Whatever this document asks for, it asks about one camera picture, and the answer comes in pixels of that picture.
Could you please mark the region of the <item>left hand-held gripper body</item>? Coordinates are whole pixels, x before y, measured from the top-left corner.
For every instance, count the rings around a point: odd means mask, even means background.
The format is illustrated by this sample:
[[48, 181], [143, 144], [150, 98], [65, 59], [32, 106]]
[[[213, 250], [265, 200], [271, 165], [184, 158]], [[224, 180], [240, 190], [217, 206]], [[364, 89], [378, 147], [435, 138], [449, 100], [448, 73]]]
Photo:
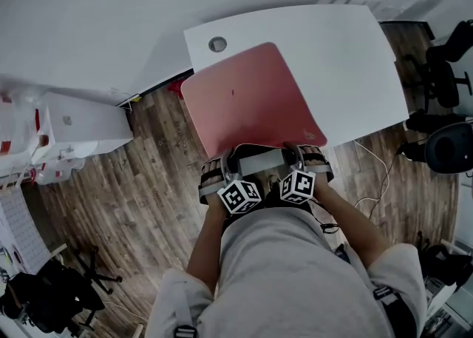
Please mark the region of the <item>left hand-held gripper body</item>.
[[199, 198], [207, 204], [207, 196], [216, 194], [229, 214], [246, 214], [261, 202], [261, 192], [254, 181], [225, 178], [209, 186], [199, 185]]

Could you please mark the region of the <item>person's left hand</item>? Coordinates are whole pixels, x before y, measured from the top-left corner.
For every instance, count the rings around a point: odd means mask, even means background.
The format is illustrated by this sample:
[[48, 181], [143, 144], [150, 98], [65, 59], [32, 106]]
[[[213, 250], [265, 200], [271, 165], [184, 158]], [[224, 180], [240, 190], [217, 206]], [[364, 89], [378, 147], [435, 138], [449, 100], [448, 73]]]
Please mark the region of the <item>person's left hand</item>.
[[201, 187], [218, 183], [222, 180], [221, 160], [212, 159], [202, 167], [200, 185]]

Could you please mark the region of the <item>person's right hand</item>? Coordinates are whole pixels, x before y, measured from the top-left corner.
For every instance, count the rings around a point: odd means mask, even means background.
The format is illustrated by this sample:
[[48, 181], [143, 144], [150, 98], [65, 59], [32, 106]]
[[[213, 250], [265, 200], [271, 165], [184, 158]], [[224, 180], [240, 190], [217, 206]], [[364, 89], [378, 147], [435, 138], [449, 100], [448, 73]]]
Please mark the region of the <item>person's right hand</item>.
[[328, 163], [317, 146], [302, 146], [301, 151], [305, 166], [323, 166]]

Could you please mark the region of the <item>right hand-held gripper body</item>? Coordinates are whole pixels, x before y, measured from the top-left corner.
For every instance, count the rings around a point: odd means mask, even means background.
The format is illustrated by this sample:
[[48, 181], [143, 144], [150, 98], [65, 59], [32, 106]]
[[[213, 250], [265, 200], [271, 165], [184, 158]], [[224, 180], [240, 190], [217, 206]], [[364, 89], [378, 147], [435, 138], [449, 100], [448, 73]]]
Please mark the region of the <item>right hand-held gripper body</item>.
[[322, 173], [327, 175], [328, 182], [333, 179], [331, 166], [309, 166], [304, 171], [294, 169], [282, 180], [279, 187], [280, 199], [294, 204], [311, 200], [316, 176]]

